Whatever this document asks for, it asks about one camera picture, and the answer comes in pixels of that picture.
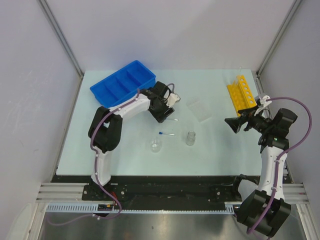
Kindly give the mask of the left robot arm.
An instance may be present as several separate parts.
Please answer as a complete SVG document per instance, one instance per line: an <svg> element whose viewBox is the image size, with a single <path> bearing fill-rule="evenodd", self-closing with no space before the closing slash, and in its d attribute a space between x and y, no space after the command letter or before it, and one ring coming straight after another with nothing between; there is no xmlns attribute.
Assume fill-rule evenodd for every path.
<svg viewBox="0 0 320 240"><path fill-rule="evenodd" d="M99 107L89 127L90 148L95 152L94 169L91 175L96 183L93 194L100 200L110 196L111 157L121 141L122 126L142 112L150 112L158 123L163 123L174 111L181 98L175 93L173 83L157 81L153 87L138 89L129 100L111 108Z"/></svg>

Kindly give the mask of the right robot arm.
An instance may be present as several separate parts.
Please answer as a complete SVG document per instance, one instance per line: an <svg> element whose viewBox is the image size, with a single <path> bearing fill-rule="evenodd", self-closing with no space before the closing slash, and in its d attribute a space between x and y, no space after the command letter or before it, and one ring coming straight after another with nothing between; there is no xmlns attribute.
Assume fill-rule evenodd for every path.
<svg viewBox="0 0 320 240"><path fill-rule="evenodd" d="M273 119L257 113L258 107L239 111L238 117L225 118L234 133L243 124L245 131L256 130L261 134L258 145L261 147L261 174L255 184L241 174L230 188L231 196L242 201L236 210L236 220L248 230L257 231L272 238L291 213L291 205L285 202L283 193L283 170L289 149L287 135L297 115L289 109L281 108Z"/></svg>

